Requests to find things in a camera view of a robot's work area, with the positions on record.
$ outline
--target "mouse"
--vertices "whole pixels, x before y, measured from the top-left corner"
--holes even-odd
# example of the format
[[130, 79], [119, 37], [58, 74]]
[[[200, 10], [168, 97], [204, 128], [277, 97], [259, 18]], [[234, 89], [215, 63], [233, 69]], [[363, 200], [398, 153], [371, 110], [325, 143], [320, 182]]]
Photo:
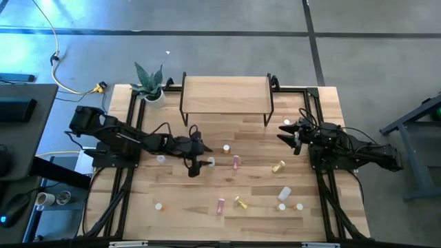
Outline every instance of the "mouse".
[[11, 167], [11, 154], [4, 145], [0, 145], [0, 176], [5, 176]]
[[29, 194], [16, 194], [0, 211], [0, 226], [11, 227], [17, 223], [30, 203]]

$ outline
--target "yellow cable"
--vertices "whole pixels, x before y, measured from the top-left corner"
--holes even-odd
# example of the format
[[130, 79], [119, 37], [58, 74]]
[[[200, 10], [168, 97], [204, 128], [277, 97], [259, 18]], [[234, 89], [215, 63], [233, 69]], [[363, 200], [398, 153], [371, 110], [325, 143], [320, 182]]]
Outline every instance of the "yellow cable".
[[[46, 21], [48, 21], [50, 28], [52, 29], [52, 32], [54, 33], [55, 36], [55, 41], [57, 43], [57, 50], [55, 50], [55, 56], [58, 57], [59, 54], [59, 42], [58, 42], [58, 36], [55, 32], [54, 26], [52, 25], [52, 23], [49, 21], [49, 18], [46, 16], [46, 14], [42, 11], [42, 9], [40, 9], [40, 6], [35, 2], [35, 0], [32, 0], [32, 2], [34, 2], [35, 6], [40, 10], [41, 14], [43, 14], [44, 18], [46, 18]], [[64, 90], [67, 90], [73, 94], [91, 94], [91, 93], [95, 93], [96, 90], [90, 90], [88, 92], [77, 92], [75, 90], [70, 89], [67, 86], [64, 86], [62, 83], [60, 83], [60, 81], [58, 81], [58, 79], [55, 77], [55, 63], [56, 61], [53, 60], [52, 62], [52, 78], [54, 79], [55, 83], [57, 83], [58, 86], [62, 87]]]
[[38, 156], [38, 157], [40, 157], [40, 156], [47, 156], [47, 155], [51, 155], [51, 154], [70, 154], [70, 153], [75, 153], [75, 154], [79, 154], [79, 153], [80, 153], [80, 151], [60, 151], [60, 152], [46, 152], [46, 153], [43, 153], [43, 154], [37, 154], [37, 155], [35, 155], [35, 156]]

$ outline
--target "concrete floor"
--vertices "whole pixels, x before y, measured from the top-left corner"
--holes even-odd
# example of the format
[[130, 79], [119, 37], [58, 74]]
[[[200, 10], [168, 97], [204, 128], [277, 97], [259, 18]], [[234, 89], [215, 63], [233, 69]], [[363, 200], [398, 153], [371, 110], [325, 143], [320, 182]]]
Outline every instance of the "concrete floor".
[[[37, 1], [57, 28], [306, 32], [301, 0], [87, 0]], [[436, 0], [309, 0], [316, 32], [441, 32]], [[9, 0], [0, 28], [47, 27], [31, 1]], [[58, 78], [77, 90], [100, 81], [135, 83], [133, 62], [180, 82], [189, 75], [278, 75], [283, 85], [317, 85], [308, 37], [178, 37], [62, 35]], [[396, 134], [378, 129], [441, 91], [441, 39], [317, 39], [326, 86], [338, 88], [347, 126], [379, 143], [401, 147]], [[0, 34], [0, 72], [32, 73], [52, 83], [49, 57], [54, 37]], [[77, 99], [58, 94], [64, 99]], [[101, 106], [101, 96], [80, 104]], [[39, 152], [78, 149], [62, 131], [76, 103], [56, 101]], [[81, 138], [94, 145], [93, 138]], [[391, 173], [375, 165], [360, 170], [371, 235], [376, 240], [441, 246], [441, 200], [402, 201], [416, 188], [407, 166]]]

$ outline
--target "succulent plant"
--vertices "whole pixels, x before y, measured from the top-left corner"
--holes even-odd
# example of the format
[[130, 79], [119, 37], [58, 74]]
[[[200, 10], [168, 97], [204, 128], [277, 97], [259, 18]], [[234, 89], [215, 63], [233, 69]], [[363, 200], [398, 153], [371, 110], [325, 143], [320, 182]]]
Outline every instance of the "succulent plant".
[[138, 99], [144, 99], [155, 101], [161, 96], [161, 83], [163, 82], [163, 65], [159, 68], [154, 75], [149, 74], [142, 68], [137, 62], [135, 62], [136, 73], [141, 85], [130, 84], [133, 90], [138, 92], [136, 96]]

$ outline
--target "wooden tabletop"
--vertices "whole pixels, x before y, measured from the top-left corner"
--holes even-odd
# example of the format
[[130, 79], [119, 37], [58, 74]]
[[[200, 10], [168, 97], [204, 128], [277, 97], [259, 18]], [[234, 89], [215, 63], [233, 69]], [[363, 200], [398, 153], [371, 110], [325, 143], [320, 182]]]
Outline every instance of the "wooden tabletop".
[[183, 112], [268, 114], [270, 93], [267, 76], [186, 76]]
[[[129, 85], [115, 86], [109, 115], [125, 120], [130, 92]], [[325, 121], [344, 125], [337, 89], [320, 87], [319, 92]], [[187, 136], [188, 127], [179, 114], [180, 92], [165, 95], [164, 107], [146, 110], [142, 130], [151, 132], [167, 121], [174, 136]], [[187, 168], [180, 159], [167, 157], [165, 164], [160, 165], [155, 156], [143, 152], [132, 183], [124, 239], [324, 241], [316, 176], [310, 169], [307, 147], [294, 156], [293, 150], [276, 137], [281, 133], [278, 126], [285, 119], [298, 120], [298, 108], [304, 107], [302, 95], [274, 93], [274, 105], [274, 115], [267, 127], [263, 126], [262, 116], [193, 114], [189, 127], [197, 124], [204, 143], [214, 150], [200, 159], [216, 159], [215, 167], [203, 167], [196, 178], [187, 176]], [[224, 145], [230, 145], [230, 155], [223, 154]], [[239, 155], [242, 161], [236, 172], [232, 169], [233, 155]], [[273, 174], [271, 167], [281, 160], [286, 162], [286, 168]], [[87, 230], [109, 204], [114, 173], [115, 169], [107, 168], [96, 178], [88, 203]], [[356, 227], [369, 236], [357, 181], [347, 172], [336, 171], [336, 182], [342, 208]], [[277, 195], [284, 186], [290, 187], [292, 193], [285, 201], [287, 209], [278, 211]], [[236, 196], [249, 208], [235, 206]], [[219, 198], [226, 200], [222, 216], [216, 215]], [[157, 203], [165, 209], [155, 210]], [[293, 209], [298, 203], [303, 204], [302, 211]], [[334, 212], [330, 212], [337, 234]]]

